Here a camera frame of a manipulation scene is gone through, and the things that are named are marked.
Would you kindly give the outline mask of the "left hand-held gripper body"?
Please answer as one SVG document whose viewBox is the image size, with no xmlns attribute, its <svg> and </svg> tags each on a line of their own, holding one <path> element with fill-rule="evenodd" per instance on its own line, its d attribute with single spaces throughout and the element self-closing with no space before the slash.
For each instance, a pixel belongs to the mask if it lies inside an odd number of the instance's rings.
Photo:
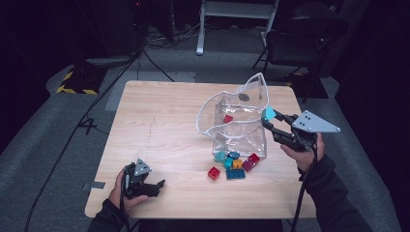
<svg viewBox="0 0 410 232">
<path fill-rule="evenodd" d="M 126 189 L 128 187 L 141 187 L 143 194 L 149 197 L 157 197 L 159 192 L 156 192 L 156 184 L 146 184 L 145 179 L 148 177 L 152 168 L 146 164 L 142 159 L 132 162 L 124 169 L 123 177 L 123 193 L 126 196 Z"/>
</svg>

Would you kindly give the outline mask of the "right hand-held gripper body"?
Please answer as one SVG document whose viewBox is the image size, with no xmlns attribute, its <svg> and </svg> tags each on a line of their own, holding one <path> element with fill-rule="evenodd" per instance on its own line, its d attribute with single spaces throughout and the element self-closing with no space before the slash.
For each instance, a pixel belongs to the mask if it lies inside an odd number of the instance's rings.
<svg viewBox="0 0 410 232">
<path fill-rule="evenodd" d="M 340 127 L 308 110 L 298 115 L 298 119 L 289 126 L 291 127 L 291 135 L 288 147 L 296 152 L 308 151 L 316 142 L 319 132 L 341 132 Z"/>
</svg>

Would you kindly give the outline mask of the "light blue toy brick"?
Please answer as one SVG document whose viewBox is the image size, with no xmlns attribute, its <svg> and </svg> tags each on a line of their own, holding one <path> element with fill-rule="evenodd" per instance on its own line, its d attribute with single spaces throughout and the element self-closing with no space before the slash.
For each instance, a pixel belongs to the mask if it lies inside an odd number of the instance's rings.
<svg viewBox="0 0 410 232">
<path fill-rule="evenodd" d="M 261 118 L 266 121 L 270 121 L 277 116 L 277 113 L 271 106 L 267 106 L 261 113 Z"/>
</svg>

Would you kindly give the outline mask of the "transparent plastic bag white trim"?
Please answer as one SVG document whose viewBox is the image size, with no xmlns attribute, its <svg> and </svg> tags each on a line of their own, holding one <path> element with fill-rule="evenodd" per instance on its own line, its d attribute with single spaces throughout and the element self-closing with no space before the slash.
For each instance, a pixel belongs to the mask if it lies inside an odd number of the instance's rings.
<svg viewBox="0 0 410 232">
<path fill-rule="evenodd" d="M 268 86 L 259 72 L 235 91 L 221 91 L 206 100 L 196 117 L 196 129 L 213 140 L 213 155 L 238 152 L 265 159 L 267 141 L 261 113 L 269 102 Z M 225 115 L 233 121 L 225 124 Z"/>
</svg>

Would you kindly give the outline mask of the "long blue toy brick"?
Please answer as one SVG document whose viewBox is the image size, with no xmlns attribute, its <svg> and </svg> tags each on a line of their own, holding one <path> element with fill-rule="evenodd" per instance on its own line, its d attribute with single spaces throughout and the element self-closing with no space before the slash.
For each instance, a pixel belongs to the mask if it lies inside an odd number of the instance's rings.
<svg viewBox="0 0 410 232">
<path fill-rule="evenodd" d="M 229 169 L 225 171 L 227 180 L 245 179 L 246 173 L 244 169 Z"/>
</svg>

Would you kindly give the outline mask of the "person's left hand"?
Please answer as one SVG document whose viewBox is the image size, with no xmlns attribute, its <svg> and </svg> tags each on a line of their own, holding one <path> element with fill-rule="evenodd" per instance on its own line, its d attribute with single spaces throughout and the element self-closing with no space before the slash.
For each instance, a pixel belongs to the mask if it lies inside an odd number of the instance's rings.
<svg viewBox="0 0 410 232">
<path fill-rule="evenodd" d="M 114 204 L 118 209 L 121 208 L 121 205 L 124 205 L 124 210 L 128 214 L 130 213 L 136 206 L 142 204 L 143 202 L 147 201 L 149 197 L 147 195 L 140 195 L 132 199 L 128 199 L 127 197 L 122 196 L 122 181 L 124 177 L 124 171 L 121 170 L 116 177 L 115 186 L 110 192 L 108 199 Z"/>
</svg>

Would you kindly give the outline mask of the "person's right hand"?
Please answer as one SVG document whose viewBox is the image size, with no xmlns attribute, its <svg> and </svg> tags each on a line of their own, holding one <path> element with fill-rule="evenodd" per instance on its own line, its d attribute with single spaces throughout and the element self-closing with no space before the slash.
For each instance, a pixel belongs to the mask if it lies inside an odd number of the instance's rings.
<svg viewBox="0 0 410 232">
<path fill-rule="evenodd" d="M 296 161 L 297 166 L 304 172 L 309 170 L 315 155 L 317 156 L 317 160 L 322 160 L 325 154 L 325 143 L 321 133 L 317 134 L 315 144 L 316 151 L 296 152 L 286 145 L 281 145 L 280 148 L 288 157 Z"/>
</svg>

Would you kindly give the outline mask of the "grey tape strip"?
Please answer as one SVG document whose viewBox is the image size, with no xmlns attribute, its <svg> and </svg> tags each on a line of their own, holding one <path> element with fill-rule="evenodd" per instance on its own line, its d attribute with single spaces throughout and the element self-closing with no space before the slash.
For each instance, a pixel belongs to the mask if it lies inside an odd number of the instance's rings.
<svg viewBox="0 0 410 232">
<path fill-rule="evenodd" d="M 81 189 L 84 189 L 84 190 L 104 189 L 104 186 L 105 186 L 104 182 L 84 183 Z"/>
</svg>

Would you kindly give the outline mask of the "black chair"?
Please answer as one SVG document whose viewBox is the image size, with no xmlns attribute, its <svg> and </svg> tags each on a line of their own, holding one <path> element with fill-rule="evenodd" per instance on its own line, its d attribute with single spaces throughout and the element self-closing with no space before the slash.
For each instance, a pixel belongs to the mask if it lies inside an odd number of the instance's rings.
<svg viewBox="0 0 410 232">
<path fill-rule="evenodd" d="M 263 62 L 263 73 L 269 64 L 307 68 L 311 77 L 317 77 L 330 45 L 348 28 L 348 22 L 330 7 L 319 2 L 301 4 L 267 33 L 266 45 L 252 67 Z"/>
</svg>

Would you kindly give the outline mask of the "dark equipment cabinet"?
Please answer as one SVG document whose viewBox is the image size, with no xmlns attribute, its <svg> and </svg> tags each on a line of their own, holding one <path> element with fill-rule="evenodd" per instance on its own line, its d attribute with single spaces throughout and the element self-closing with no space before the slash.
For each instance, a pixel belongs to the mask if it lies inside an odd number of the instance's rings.
<svg viewBox="0 0 410 232">
<path fill-rule="evenodd" d="M 132 0 L 74 0 L 107 56 L 135 58 L 142 39 Z"/>
</svg>

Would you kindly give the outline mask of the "black yellow striped base plate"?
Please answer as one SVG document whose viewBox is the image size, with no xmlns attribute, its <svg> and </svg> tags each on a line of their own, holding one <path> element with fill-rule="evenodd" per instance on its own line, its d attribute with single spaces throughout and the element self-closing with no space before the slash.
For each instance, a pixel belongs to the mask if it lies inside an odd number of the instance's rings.
<svg viewBox="0 0 410 232">
<path fill-rule="evenodd" d="M 71 68 L 63 78 L 57 93 L 97 95 L 107 69 L 90 68 L 85 71 Z"/>
</svg>

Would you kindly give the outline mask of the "white metal stand frame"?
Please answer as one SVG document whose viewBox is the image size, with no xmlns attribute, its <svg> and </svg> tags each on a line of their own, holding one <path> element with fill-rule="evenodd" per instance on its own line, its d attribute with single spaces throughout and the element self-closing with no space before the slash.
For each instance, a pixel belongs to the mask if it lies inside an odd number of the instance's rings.
<svg viewBox="0 0 410 232">
<path fill-rule="evenodd" d="M 199 35 L 195 53 L 201 56 L 204 53 L 205 42 L 205 17 L 225 16 L 252 19 L 266 19 L 264 31 L 260 33 L 263 44 L 266 44 L 266 34 L 272 29 L 279 0 L 272 3 L 238 3 L 217 0 L 201 0 L 199 14 Z"/>
</svg>

